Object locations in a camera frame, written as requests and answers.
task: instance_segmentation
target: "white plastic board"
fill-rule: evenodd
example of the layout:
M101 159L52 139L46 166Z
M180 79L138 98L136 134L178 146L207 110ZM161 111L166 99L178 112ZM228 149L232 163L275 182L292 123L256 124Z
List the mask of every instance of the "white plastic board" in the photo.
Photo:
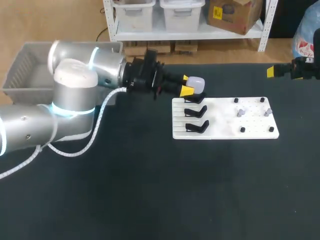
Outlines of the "white plastic board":
M265 116L272 109L264 97L205 98L200 104L185 101L183 98L172 99L172 136L174 139L192 140L240 140L240 139L277 139L279 131L273 113ZM185 109L200 111L206 105L207 111L202 118L185 115ZM245 114L238 117L239 110ZM209 120L209 127L204 133L186 130L186 124L202 126Z

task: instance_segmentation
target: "cardboard box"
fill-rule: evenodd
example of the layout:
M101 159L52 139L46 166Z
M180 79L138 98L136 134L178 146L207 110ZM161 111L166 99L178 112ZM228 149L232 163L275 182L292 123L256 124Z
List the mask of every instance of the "cardboard box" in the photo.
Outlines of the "cardboard box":
M246 35L260 18L263 0L210 0L208 24Z

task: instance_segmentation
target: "white cable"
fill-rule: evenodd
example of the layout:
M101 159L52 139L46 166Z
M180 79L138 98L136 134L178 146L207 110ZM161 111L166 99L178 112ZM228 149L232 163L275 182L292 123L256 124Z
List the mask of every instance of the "white cable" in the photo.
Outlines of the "white cable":
M5 171L4 173L1 173L0 174L0 179L3 179L13 173L15 173L16 171L18 171L19 169L22 169L24 166L28 165L29 163L31 163L35 158L36 156L41 152L41 146L40 145L37 145L33 154L27 159L25 160L24 162L20 163L18 166L8 170L8 171Z
M73 157L77 157L77 156L80 156L82 155L83 153L85 153L90 147L91 145L94 143L94 140L96 138L96 135L98 133L98 130L99 130L99 126L100 126L100 122L101 122L101 119L102 119L102 116L104 114L104 111L105 111L105 108L107 106L107 103L108 101L110 100L110 98L117 94L117 93L120 93L120 92L123 92L125 93L127 91L127 89L125 87L120 87L120 88L117 88L113 91L111 91L107 96L106 98L104 99L102 105L101 105L101 109L100 109L100 112L99 112L99 115L98 115L98 119L96 121L96 124L95 124L95 128L93 130L93 134L91 136L91 139L90 141L88 142L88 144L84 147L84 149L82 149L81 151L78 151L78 152L75 152L75 153L67 153L67 152L63 152L63 151L60 151L58 149L56 149L54 146L52 146L51 144L48 144L49 148L54 151L55 153L59 154L59 155L62 155L64 157L68 157L68 158L73 158Z

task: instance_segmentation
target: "white shelf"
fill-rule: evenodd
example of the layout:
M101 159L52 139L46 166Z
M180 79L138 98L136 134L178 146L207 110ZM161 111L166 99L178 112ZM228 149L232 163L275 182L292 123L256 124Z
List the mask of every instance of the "white shelf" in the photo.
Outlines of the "white shelf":
M113 37L116 41L164 41L164 40L206 40L206 39L259 39L263 24L259 19L246 35L240 35L207 24L203 11L200 15L197 32L166 32L164 11L157 6L153 9L152 32L124 32L121 24Z
M259 19L246 35L240 35L207 24L206 11L209 1L202 8L200 15L199 28L197 32L166 32L164 10L156 0L153 14L152 32L125 32L114 18L114 8L111 0L103 0L105 19L108 26L110 41L164 41L164 40L206 40L206 39L260 39L258 51L264 52L267 46L272 22L276 13L278 0L266 0L264 25Z

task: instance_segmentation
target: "black mat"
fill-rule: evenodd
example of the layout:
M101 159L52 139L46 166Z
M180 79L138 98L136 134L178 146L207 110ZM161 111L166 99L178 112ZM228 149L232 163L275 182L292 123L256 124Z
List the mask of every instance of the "black mat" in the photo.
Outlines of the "black mat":
M268 97L279 139L174 140L170 96L123 94L88 153L47 148L0 180L0 239L319 239L320 82L266 79L268 67L167 68L205 78L209 97ZM0 172L31 152L1 157Z

